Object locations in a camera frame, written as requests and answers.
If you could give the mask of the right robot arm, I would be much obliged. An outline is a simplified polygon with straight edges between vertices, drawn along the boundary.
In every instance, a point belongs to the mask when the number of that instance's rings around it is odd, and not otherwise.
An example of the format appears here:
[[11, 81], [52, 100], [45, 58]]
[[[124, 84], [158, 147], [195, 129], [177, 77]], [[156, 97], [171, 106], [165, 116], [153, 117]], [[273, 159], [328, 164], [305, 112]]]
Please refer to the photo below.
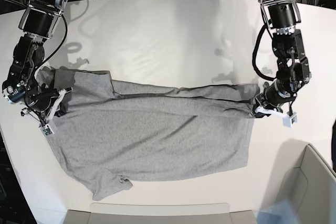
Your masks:
[[39, 85], [36, 71], [48, 60], [44, 43], [53, 36], [59, 20], [65, 19], [68, 0], [29, 0], [18, 28], [23, 31], [14, 48], [12, 65], [2, 84], [3, 96], [10, 103], [23, 102], [22, 114], [34, 113], [45, 128], [58, 111], [67, 90], [57, 91]]

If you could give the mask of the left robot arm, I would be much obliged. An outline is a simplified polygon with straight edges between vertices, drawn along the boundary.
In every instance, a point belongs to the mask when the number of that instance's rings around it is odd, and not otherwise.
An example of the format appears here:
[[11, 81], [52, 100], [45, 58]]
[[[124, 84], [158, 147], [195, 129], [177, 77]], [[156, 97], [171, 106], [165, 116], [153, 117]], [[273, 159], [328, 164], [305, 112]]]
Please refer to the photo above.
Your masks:
[[[281, 107], [292, 105], [301, 88], [309, 83], [311, 72], [304, 51], [301, 30], [297, 24], [301, 16], [296, 0], [258, 0], [263, 26], [257, 36], [252, 54], [252, 66], [257, 76], [271, 82], [255, 97], [252, 116], [262, 118], [272, 114], [284, 116]], [[261, 73], [256, 64], [259, 45], [264, 32], [271, 35], [272, 51], [277, 58], [275, 77]]]

